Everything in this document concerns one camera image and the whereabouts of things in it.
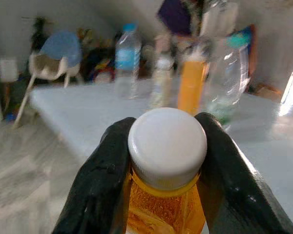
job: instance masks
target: wall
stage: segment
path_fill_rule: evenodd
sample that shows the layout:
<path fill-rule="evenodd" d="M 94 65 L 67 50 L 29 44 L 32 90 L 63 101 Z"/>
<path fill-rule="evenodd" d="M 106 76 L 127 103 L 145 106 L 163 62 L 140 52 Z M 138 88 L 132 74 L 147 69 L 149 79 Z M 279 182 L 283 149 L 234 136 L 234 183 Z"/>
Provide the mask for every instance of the wall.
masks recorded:
<path fill-rule="evenodd" d="M 53 24 L 49 31 L 91 28 L 104 38 L 112 38 L 114 28 L 99 17 L 87 0 L 0 0 L 0 57 L 16 56 L 22 70 L 30 53 L 30 37 L 35 16 L 45 16 Z"/>
<path fill-rule="evenodd" d="M 89 0 L 115 28 L 138 22 L 144 38 L 153 40 L 163 30 L 156 13 L 163 0 Z M 264 82 L 283 91 L 293 69 L 293 0 L 237 0 L 237 29 L 255 23 L 258 65 L 254 84 Z"/>

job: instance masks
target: white bottle cap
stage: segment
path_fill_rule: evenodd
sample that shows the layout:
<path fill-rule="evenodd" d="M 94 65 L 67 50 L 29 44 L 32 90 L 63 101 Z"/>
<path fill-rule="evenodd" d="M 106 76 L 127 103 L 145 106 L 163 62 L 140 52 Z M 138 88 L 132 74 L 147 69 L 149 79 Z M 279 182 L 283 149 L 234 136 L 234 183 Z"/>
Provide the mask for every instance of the white bottle cap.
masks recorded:
<path fill-rule="evenodd" d="M 178 109 L 159 108 L 133 123 L 128 146 L 139 179 L 154 189 L 169 191 L 186 186 L 196 177 L 207 140 L 194 117 Z"/>

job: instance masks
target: blue label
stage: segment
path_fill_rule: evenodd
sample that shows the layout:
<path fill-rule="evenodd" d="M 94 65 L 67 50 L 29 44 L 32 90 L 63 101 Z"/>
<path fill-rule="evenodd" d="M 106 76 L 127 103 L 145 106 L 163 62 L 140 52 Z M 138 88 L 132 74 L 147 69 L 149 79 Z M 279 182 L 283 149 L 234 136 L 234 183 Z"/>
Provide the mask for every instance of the blue label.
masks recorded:
<path fill-rule="evenodd" d="M 133 49 L 120 49 L 116 54 L 116 68 L 133 70 L 135 66 L 135 51 Z"/>

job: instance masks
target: chair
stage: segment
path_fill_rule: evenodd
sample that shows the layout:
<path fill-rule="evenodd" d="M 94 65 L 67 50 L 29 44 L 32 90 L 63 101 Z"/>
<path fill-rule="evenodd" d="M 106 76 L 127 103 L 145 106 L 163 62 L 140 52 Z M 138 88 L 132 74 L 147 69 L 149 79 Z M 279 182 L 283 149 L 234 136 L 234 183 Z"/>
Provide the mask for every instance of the chair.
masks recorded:
<path fill-rule="evenodd" d="M 74 33 L 65 31 L 53 34 L 38 54 L 32 53 L 29 57 L 29 72 L 32 77 L 13 128 L 17 128 L 19 125 L 29 92 L 36 78 L 56 80 L 66 73 L 64 88 L 69 85 L 70 77 L 76 77 L 77 82 L 83 84 L 83 77 L 79 73 L 81 61 L 82 50 L 79 39 Z"/>

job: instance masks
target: chair leg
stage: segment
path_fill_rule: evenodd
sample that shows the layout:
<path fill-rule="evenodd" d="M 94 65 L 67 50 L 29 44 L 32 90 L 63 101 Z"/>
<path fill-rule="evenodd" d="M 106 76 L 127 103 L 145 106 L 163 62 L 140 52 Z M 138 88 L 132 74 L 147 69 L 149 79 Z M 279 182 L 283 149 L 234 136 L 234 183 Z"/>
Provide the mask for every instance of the chair leg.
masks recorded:
<path fill-rule="evenodd" d="M 19 127 L 19 121 L 21 119 L 21 116 L 23 114 L 23 111 L 24 111 L 24 108 L 25 108 L 25 105 L 27 103 L 27 100 L 28 100 L 28 96 L 29 96 L 29 92 L 32 88 L 32 86 L 34 85 L 34 82 L 35 82 L 35 79 L 36 79 L 36 76 L 33 75 L 30 79 L 30 82 L 27 86 L 27 89 L 26 89 L 26 93 L 25 93 L 25 96 L 23 98 L 23 101 L 21 102 L 21 107 L 19 109 L 19 112 L 18 112 L 18 116 L 16 117 L 16 120 L 14 121 L 14 124 L 13 124 L 13 129 L 16 129 Z"/>
<path fill-rule="evenodd" d="M 70 75 L 69 73 L 66 73 L 65 80 L 64 80 L 64 88 L 66 88 L 69 85 Z"/>
<path fill-rule="evenodd" d="M 77 83 L 78 83 L 79 85 L 84 84 L 84 78 L 83 78 L 83 76 L 82 76 L 80 73 L 77 73 L 77 75 L 76 75 L 76 80 L 77 80 Z"/>

